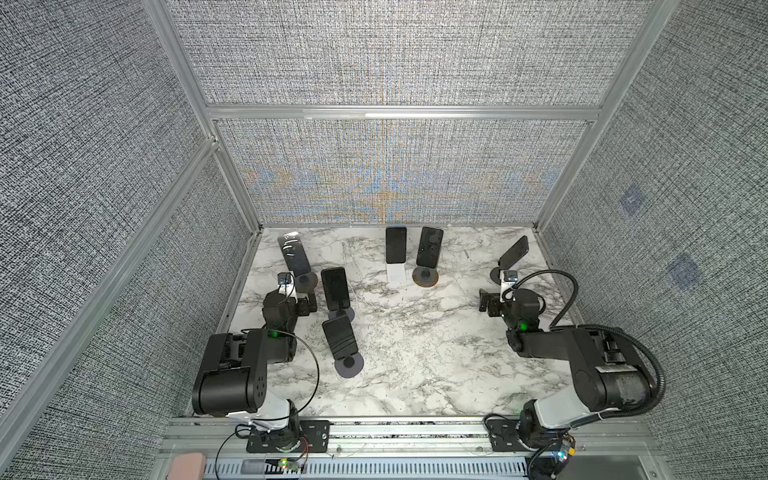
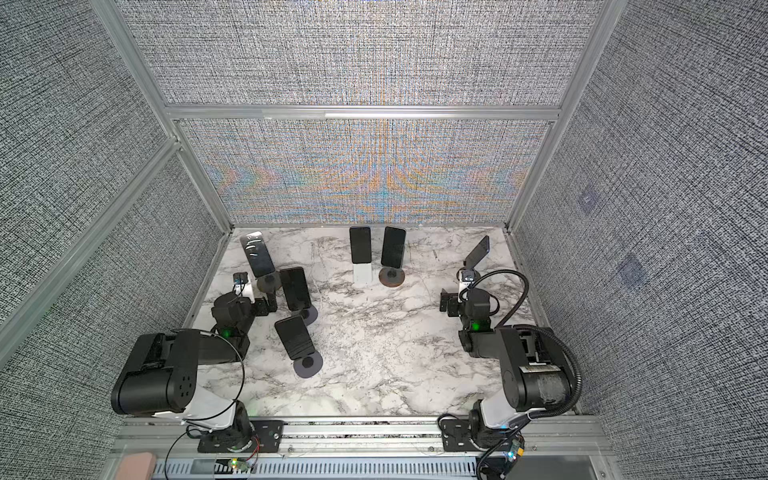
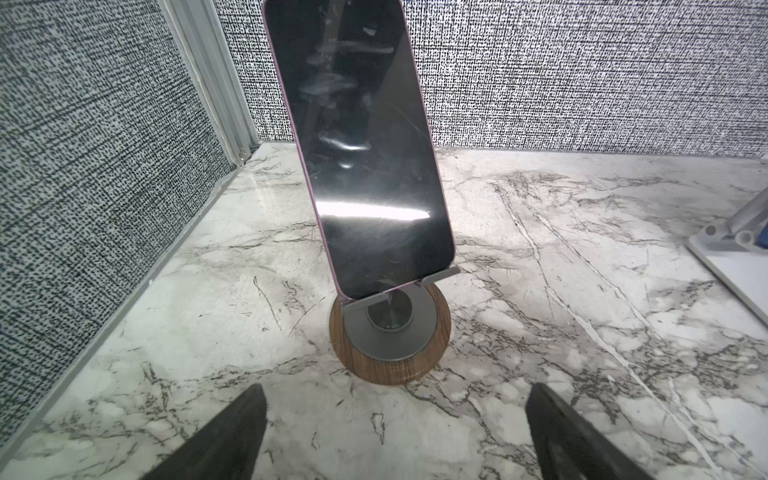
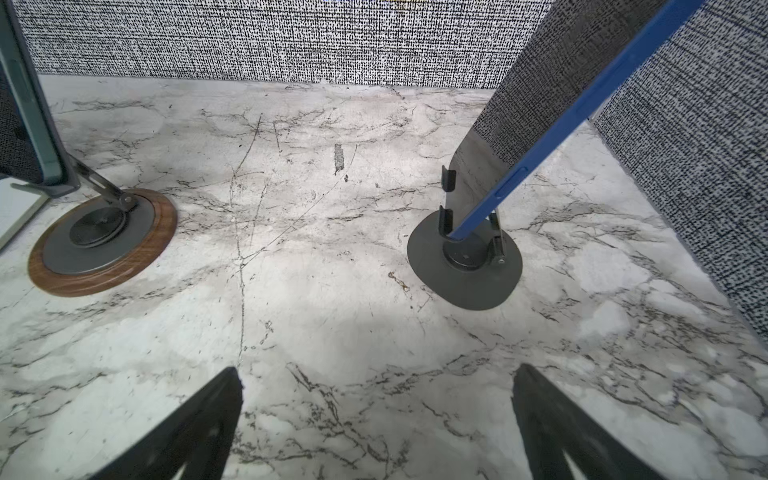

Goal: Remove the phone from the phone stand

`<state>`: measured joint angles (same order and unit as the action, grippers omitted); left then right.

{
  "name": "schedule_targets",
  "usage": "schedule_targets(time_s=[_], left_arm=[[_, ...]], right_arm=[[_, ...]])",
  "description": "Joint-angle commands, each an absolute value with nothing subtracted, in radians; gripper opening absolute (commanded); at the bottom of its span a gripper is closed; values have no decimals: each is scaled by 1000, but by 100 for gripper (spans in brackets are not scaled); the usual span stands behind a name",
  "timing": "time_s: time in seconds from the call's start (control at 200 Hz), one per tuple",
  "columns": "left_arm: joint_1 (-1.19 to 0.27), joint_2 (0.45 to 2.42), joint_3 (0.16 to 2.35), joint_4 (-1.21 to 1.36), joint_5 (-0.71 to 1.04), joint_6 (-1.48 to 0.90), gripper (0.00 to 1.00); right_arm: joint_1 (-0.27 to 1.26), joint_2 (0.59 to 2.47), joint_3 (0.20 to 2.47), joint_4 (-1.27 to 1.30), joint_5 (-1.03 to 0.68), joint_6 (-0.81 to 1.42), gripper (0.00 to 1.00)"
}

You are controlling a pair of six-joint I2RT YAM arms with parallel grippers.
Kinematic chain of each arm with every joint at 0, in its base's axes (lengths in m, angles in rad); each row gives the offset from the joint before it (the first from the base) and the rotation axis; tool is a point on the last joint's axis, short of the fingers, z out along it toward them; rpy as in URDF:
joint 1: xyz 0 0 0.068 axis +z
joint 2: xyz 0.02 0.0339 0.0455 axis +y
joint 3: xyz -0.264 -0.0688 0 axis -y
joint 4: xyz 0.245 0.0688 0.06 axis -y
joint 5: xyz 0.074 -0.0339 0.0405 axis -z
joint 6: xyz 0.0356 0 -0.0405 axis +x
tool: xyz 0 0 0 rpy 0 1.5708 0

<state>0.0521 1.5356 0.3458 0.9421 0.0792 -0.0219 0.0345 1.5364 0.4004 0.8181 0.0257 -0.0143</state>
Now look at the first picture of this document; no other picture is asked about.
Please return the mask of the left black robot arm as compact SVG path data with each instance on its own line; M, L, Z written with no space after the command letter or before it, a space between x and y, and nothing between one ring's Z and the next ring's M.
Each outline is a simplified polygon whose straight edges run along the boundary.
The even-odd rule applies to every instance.
M323 431L313 424L303 428L295 403L268 388L268 367L294 360L297 321L316 311L314 293L294 296L278 289L265 297L264 326L212 335L194 382L194 413L235 421L235 436L247 441L249 453L315 450L313 437Z

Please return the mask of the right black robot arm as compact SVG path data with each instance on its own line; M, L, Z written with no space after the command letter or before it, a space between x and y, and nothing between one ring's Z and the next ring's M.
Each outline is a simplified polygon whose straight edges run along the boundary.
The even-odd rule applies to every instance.
M621 329L577 325L539 327L545 303L529 289L479 291L478 310L501 318L510 348L521 358L565 361L571 384L528 401L517 437L529 449L549 448L570 430L605 418L643 415L660 403L666 378L650 350Z

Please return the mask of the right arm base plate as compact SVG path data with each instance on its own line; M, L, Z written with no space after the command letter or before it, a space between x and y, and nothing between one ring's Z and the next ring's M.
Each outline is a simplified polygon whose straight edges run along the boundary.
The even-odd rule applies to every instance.
M491 417L484 421L491 449L495 453L527 452L529 448L520 440L518 421Z

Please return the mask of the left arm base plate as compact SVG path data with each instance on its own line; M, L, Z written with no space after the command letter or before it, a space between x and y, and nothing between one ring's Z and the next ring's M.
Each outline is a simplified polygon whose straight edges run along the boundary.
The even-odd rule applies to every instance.
M326 453L332 423L327 420L290 421L285 428L266 430L253 427L247 437L246 452L251 454Z

